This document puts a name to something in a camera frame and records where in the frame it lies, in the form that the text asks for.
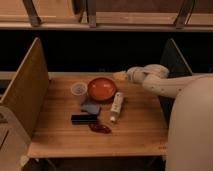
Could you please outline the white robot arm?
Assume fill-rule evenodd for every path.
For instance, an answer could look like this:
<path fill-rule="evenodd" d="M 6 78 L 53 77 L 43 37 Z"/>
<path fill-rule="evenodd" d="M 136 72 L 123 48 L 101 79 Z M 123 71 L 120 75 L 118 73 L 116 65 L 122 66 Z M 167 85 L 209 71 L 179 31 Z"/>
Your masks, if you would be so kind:
<path fill-rule="evenodd" d="M 213 73 L 177 78 L 158 64 L 132 67 L 133 83 L 156 95 L 174 98 L 165 171 L 213 171 Z"/>

